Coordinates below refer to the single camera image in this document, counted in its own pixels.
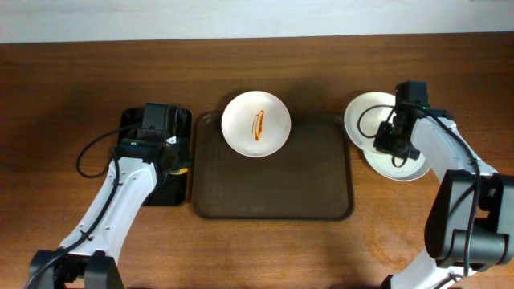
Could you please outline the cream plate with ketchup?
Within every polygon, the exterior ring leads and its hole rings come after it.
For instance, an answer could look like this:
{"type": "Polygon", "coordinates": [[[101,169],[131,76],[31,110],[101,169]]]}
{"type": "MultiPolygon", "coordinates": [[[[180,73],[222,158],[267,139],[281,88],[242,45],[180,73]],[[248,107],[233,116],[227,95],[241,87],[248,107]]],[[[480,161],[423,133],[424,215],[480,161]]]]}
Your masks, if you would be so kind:
{"type": "Polygon", "coordinates": [[[361,150],[381,153],[373,147],[372,136],[377,133],[382,121],[385,121],[391,107],[395,105],[395,96],[386,92],[366,92],[360,94],[347,106],[344,114],[345,131],[349,139],[361,150]]]}

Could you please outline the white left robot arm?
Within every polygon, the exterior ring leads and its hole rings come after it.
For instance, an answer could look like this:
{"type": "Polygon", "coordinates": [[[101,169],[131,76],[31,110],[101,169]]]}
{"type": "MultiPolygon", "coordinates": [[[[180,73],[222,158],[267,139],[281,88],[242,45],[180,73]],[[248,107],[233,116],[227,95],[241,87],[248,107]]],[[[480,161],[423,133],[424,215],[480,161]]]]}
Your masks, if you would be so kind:
{"type": "Polygon", "coordinates": [[[56,250],[38,250],[28,288],[65,288],[82,278],[86,288],[122,288],[117,266],[137,212],[170,175],[192,165],[192,114],[170,104],[129,109],[100,176],[98,194],[56,250]]]}

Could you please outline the pink plate with ketchup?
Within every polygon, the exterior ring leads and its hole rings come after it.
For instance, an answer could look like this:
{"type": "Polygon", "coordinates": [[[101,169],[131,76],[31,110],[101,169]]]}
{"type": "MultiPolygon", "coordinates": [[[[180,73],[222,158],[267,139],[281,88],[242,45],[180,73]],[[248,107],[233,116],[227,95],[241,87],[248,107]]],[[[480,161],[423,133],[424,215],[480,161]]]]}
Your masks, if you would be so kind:
{"type": "Polygon", "coordinates": [[[286,143],[291,127],[286,105],[269,92],[244,92],[231,100],[222,113],[225,141],[246,157],[276,153],[286,143]]]}

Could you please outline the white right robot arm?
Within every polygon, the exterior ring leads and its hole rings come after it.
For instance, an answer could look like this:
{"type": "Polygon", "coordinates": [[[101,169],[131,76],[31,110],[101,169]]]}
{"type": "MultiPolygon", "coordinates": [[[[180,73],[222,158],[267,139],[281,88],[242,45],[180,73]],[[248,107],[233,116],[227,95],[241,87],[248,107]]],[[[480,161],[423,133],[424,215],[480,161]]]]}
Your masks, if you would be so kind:
{"type": "Polygon", "coordinates": [[[513,177],[486,164],[453,116],[428,103],[424,82],[395,88],[395,104],[373,136],[393,159],[425,157],[440,182],[424,229],[424,250],[384,288],[448,288],[513,258],[513,177]]]}

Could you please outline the white plate with food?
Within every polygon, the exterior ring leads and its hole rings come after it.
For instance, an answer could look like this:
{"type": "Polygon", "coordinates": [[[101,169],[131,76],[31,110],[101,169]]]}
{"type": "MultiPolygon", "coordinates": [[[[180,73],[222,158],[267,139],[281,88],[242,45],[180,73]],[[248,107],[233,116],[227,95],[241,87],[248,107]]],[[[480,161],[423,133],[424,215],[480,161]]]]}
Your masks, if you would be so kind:
{"type": "Polygon", "coordinates": [[[368,164],[383,177],[394,181],[414,181],[430,171],[430,165],[426,158],[421,155],[417,160],[408,159],[403,166],[400,166],[402,159],[395,158],[393,165],[392,156],[384,153],[363,152],[368,164]]]}

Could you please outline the yellow sponge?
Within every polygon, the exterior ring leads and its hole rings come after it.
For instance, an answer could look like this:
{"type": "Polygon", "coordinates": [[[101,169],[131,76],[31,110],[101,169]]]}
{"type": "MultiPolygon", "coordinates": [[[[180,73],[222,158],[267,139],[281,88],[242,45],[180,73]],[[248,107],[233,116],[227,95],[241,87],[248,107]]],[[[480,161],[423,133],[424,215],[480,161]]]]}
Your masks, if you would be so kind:
{"type": "Polygon", "coordinates": [[[177,176],[177,175],[185,174],[185,173],[187,173],[188,171],[189,171],[189,169],[188,169],[188,168],[181,168],[181,169],[170,170],[170,171],[168,172],[168,174],[169,174],[169,175],[175,175],[175,176],[177,176]]]}

